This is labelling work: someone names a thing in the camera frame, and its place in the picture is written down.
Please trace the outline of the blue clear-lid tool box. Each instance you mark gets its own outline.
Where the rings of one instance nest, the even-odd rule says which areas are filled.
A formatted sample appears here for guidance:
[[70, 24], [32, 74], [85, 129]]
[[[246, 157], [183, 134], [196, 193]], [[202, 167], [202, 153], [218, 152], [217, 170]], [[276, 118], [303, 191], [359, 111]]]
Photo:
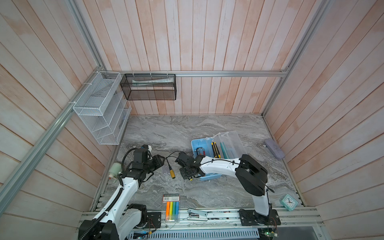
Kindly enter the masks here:
[[223, 132], [202, 139], [191, 141], [193, 156], [203, 156], [203, 171], [195, 175], [202, 181], [216, 179], [221, 176], [237, 178], [235, 169], [239, 166], [239, 158], [247, 151], [236, 131]]

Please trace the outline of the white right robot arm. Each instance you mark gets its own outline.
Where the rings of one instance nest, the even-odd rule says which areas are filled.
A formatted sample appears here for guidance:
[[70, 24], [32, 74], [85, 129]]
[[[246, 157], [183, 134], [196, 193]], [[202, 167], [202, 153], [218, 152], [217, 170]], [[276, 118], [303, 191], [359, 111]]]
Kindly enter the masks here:
[[270, 225], [272, 204], [268, 187], [268, 171], [250, 155], [243, 154], [236, 159], [196, 157], [180, 153], [176, 163], [181, 166], [180, 173], [185, 180], [201, 178], [207, 174], [219, 174], [237, 178], [245, 191], [252, 195], [254, 210], [239, 210], [242, 225]]

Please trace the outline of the yellow black utility knife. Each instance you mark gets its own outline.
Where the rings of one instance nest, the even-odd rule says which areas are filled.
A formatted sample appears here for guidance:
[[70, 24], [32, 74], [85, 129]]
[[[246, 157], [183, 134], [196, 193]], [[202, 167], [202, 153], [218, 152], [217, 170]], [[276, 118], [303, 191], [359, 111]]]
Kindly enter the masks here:
[[213, 148], [213, 152], [214, 152], [214, 158], [220, 159], [221, 158], [220, 151], [219, 151], [218, 146], [215, 142], [212, 142], [212, 148]]

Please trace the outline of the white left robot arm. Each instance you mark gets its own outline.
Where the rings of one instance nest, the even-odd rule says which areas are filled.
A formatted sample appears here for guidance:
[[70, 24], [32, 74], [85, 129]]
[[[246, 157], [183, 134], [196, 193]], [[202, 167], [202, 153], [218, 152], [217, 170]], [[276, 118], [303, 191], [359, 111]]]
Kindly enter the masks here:
[[128, 150], [120, 170], [113, 172], [119, 186], [102, 210], [92, 220], [81, 224], [78, 239], [125, 240], [134, 228], [147, 227], [147, 207], [128, 203], [142, 183], [148, 181], [165, 161], [165, 157], [153, 155], [149, 145]]

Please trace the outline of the teal handled tool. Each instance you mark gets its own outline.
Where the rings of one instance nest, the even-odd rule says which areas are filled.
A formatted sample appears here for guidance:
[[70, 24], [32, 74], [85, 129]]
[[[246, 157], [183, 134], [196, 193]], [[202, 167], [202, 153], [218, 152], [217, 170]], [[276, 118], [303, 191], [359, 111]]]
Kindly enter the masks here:
[[221, 145], [221, 149], [222, 149], [224, 158], [229, 159], [230, 157], [229, 157], [229, 154], [228, 154], [228, 151], [227, 151], [225, 144], [223, 142], [220, 142], [220, 145]]

